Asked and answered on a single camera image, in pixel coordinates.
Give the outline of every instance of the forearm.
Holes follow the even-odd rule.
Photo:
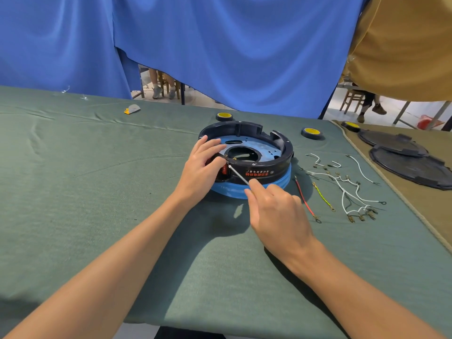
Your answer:
[[[359,278],[319,242],[295,269],[352,339],[444,339],[428,324]]]
[[[103,339],[116,333],[188,208],[170,196],[20,323],[7,339]]]

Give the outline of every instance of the yellow-green wire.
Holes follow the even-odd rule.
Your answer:
[[[330,206],[330,208],[331,208],[331,210],[332,211],[336,211],[334,208],[333,208],[333,206],[323,197],[323,195],[322,195],[322,193],[320,192],[320,190],[319,190],[319,187],[317,187],[317,185],[313,182],[312,183],[312,185],[314,186],[314,188],[316,188],[317,189],[317,191],[319,192],[319,195],[320,195],[320,197],[322,198],[322,200],[324,200],[325,202],[326,202],[326,204],[328,205],[328,206]]]

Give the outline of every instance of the red wire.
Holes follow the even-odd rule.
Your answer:
[[[302,197],[303,203],[306,205],[306,207],[308,208],[308,210],[309,210],[309,212],[311,213],[311,215],[312,215],[313,217],[315,217],[314,212],[309,208],[308,203],[306,202],[306,200],[305,200],[305,198],[304,198],[304,196],[303,196],[302,189],[300,188],[300,183],[298,183],[297,180],[295,180],[295,183],[297,184],[298,191],[300,192],[300,195],[301,195],[301,197]]]

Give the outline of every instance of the hole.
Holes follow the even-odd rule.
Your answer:
[[[242,162],[255,162],[259,159],[256,151],[250,149],[249,147],[236,146],[232,147],[228,152],[227,156],[232,159],[237,159]]]
[[[231,145],[231,144],[241,144],[243,143],[241,140],[228,140],[225,142],[225,144]]]

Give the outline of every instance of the blue fabric backdrop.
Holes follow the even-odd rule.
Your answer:
[[[140,88],[139,62],[234,109],[317,117],[362,5],[0,0],[0,84],[130,98]]]
[[[364,0],[115,0],[115,45],[241,111],[318,117]]]
[[[0,0],[0,85],[130,98],[137,64],[113,44],[112,0]]]

